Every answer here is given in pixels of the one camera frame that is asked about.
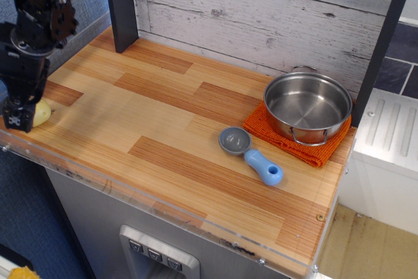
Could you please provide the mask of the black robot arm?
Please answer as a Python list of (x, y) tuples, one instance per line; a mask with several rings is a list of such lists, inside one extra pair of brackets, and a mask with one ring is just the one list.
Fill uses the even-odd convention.
[(6, 128), (30, 132), (50, 68), (49, 56), (75, 35), (71, 0), (14, 0), (16, 23), (1, 24), (1, 81)]

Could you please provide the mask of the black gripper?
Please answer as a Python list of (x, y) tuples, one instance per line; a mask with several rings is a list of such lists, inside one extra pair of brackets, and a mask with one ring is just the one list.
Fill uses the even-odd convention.
[(36, 103), (43, 96), (50, 62), (44, 56), (32, 56), (12, 41), (14, 25), (1, 24), (1, 80), (8, 97), (2, 113), (5, 127), (30, 132)]

